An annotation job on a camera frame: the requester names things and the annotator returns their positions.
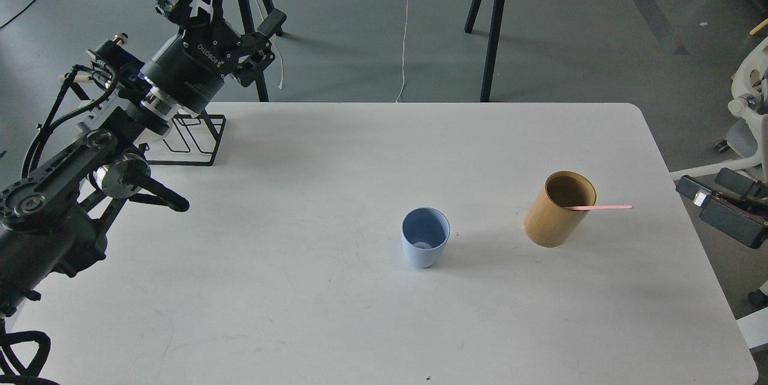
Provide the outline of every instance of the metal bolt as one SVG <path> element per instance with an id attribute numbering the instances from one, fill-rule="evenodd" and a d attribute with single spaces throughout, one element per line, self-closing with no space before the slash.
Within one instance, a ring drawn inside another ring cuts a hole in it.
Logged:
<path id="1" fill-rule="evenodd" d="M 19 205 L 19 209 L 22 213 L 33 213 L 36 210 L 39 210 L 45 202 L 46 199 L 40 194 L 33 194 L 22 201 L 22 204 Z"/>
<path id="2" fill-rule="evenodd" d="M 105 130 L 91 131 L 91 133 L 88 134 L 88 141 L 97 146 L 106 144 L 110 139 L 112 139 L 112 133 Z"/>

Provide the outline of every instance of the wire rack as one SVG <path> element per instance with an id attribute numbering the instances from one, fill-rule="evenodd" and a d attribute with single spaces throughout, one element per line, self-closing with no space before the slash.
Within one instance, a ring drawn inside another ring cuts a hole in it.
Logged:
<path id="1" fill-rule="evenodd" d="M 203 111 L 197 118 L 177 114 L 172 122 L 173 128 L 163 144 L 148 147 L 146 161 L 166 166 L 213 166 L 227 118 Z"/>

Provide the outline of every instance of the black wheel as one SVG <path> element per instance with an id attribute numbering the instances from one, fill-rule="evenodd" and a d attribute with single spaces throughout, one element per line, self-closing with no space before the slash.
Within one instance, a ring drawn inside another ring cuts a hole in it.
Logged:
<path id="1" fill-rule="evenodd" d="M 730 150 L 730 145 L 728 145 L 728 142 L 725 139 L 722 139 L 722 141 L 715 144 L 715 149 L 722 154 L 727 150 Z"/>
<path id="2" fill-rule="evenodd" d="M 764 308 L 765 306 L 768 306 L 768 296 L 763 294 L 760 290 L 749 292 L 747 299 L 749 299 L 749 303 L 756 306 L 756 308 Z"/>

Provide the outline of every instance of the pink stick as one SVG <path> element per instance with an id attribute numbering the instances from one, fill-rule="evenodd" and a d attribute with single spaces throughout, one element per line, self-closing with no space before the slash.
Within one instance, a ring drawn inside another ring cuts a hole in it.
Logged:
<path id="1" fill-rule="evenodd" d="M 590 210 L 628 210 L 632 205 L 589 205 L 584 207 L 564 207 L 571 211 L 590 211 Z"/>

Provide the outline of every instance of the wooden stick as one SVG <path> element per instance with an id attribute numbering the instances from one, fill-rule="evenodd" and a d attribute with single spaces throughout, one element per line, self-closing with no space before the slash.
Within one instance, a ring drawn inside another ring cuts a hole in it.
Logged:
<path id="1" fill-rule="evenodd" d="M 760 24 L 757 25 L 757 27 L 754 27 L 750 32 L 749 35 L 756 35 L 760 32 L 760 30 L 764 29 L 768 25 L 768 19 L 765 21 L 760 22 Z"/>
<path id="2" fill-rule="evenodd" d="M 591 205 L 584 207 L 564 207 L 571 211 L 591 211 L 591 210 L 629 210 L 633 205 Z"/>

